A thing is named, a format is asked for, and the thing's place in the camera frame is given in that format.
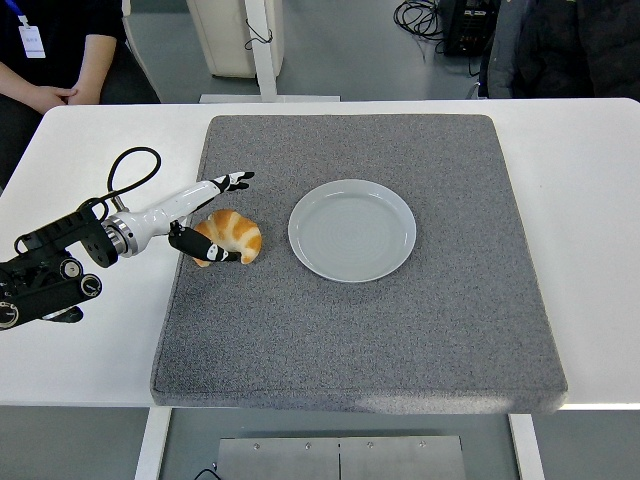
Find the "person's right hand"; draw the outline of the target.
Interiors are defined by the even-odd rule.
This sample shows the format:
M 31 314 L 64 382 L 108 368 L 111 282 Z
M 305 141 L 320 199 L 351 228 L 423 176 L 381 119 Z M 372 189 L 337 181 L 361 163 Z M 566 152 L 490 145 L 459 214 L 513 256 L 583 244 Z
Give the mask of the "person's right hand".
M 40 114 L 45 114 L 57 106 L 66 105 L 75 94 L 75 89 L 32 86 L 27 89 L 22 102 Z

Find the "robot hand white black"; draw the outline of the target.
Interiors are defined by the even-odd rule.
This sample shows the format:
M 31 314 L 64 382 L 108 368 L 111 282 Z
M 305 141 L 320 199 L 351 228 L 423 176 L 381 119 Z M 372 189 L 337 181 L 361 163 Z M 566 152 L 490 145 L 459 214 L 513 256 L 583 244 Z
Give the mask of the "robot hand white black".
M 141 253 L 156 236 L 166 235 L 176 250 L 208 262 L 235 261 L 240 258 L 182 222 L 209 204 L 216 196 L 248 187 L 252 172 L 235 172 L 213 180 L 199 181 L 141 212 L 119 212 L 103 222 L 118 255 Z

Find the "person's left hand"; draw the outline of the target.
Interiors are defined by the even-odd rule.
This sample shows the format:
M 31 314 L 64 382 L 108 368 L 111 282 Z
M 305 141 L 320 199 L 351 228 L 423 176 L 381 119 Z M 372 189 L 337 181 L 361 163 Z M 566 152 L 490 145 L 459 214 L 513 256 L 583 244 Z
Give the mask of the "person's left hand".
M 100 103 L 101 90 L 93 86 L 76 86 L 69 93 L 68 105 L 96 105 Z

